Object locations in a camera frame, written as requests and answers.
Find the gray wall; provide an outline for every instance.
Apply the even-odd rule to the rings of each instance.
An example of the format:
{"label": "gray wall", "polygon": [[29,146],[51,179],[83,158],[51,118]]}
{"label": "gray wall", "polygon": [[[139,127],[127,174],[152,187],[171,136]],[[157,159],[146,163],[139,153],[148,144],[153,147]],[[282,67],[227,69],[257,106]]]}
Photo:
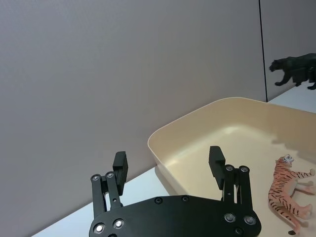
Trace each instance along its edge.
{"label": "gray wall", "polygon": [[316,53],[315,0],[261,0],[268,99],[293,87],[292,80],[281,87],[283,71],[270,72],[275,59]]}
{"label": "gray wall", "polygon": [[265,100],[260,39],[253,0],[0,0],[1,236],[90,202],[116,151],[129,179],[153,167],[179,116]]}

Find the tiger stripes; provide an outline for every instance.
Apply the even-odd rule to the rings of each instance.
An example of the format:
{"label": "tiger stripes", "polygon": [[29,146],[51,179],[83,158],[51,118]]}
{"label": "tiger stripes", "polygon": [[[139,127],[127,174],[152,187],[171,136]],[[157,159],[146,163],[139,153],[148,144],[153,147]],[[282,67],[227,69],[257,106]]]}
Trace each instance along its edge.
{"label": "tiger stripes", "polygon": [[293,161],[294,159],[290,155],[276,160],[274,180],[268,193],[268,202],[271,208],[294,225],[294,229],[288,232],[290,235],[300,232],[301,225],[295,216],[308,219],[312,211],[311,204],[302,207],[291,198],[297,180],[315,175],[313,169],[309,173],[291,171],[290,167]]}

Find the toy panther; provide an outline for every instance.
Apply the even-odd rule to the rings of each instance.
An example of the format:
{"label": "toy panther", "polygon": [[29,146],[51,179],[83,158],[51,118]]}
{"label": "toy panther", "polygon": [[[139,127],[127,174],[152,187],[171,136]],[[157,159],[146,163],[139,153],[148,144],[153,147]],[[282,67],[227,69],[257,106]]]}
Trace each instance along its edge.
{"label": "toy panther", "polygon": [[295,228],[288,233],[290,235],[299,234],[300,222],[295,218],[309,219],[313,206],[300,206],[292,198],[294,189],[301,190],[310,194],[316,193],[315,186],[304,186],[297,183],[298,179],[304,179],[315,175],[315,170],[311,169],[309,173],[291,171],[294,159],[290,155],[285,155],[276,160],[273,182],[269,190],[269,205],[277,211],[279,215],[293,223]]}
{"label": "toy panther", "polygon": [[315,82],[315,84],[307,88],[310,90],[316,89],[316,53],[274,60],[269,69],[271,72],[275,70],[284,71],[283,80],[275,83],[277,86],[288,83],[291,77],[293,77],[293,82],[296,82],[296,86],[299,86],[301,82],[307,81],[307,79],[310,78],[310,82]]}

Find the black panther figurine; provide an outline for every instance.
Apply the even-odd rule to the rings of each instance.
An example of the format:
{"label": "black panther figurine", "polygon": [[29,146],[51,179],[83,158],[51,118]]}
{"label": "black panther figurine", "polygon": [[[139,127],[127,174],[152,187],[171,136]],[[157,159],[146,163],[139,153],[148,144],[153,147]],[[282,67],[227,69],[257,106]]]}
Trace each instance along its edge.
{"label": "black panther figurine", "polygon": [[283,80],[275,83],[277,86],[286,84],[293,77],[293,82],[296,83],[295,86],[299,86],[303,81],[310,79],[310,82],[314,82],[314,85],[307,88],[310,90],[316,89],[316,53],[274,60],[269,69],[271,72],[280,69],[284,71]]}

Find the table surface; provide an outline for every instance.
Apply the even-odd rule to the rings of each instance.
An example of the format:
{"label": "table surface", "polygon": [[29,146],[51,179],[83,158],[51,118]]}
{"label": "table surface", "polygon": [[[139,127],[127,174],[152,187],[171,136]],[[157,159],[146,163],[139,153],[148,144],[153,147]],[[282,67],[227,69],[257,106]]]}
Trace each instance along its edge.
{"label": "table surface", "polygon": [[[299,87],[288,90],[269,103],[316,113],[316,91],[307,90],[306,87],[309,85],[305,82]],[[157,169],[152,168],[127,182],[124,186],[124,194],[120,198],[121,202],[124,205],[130,205],[156,196],[168,196],[170,187],[167,187],[168,185],[160,176]],[[87,237],[92,221],[93,206],[90,203],[33,237]]]}

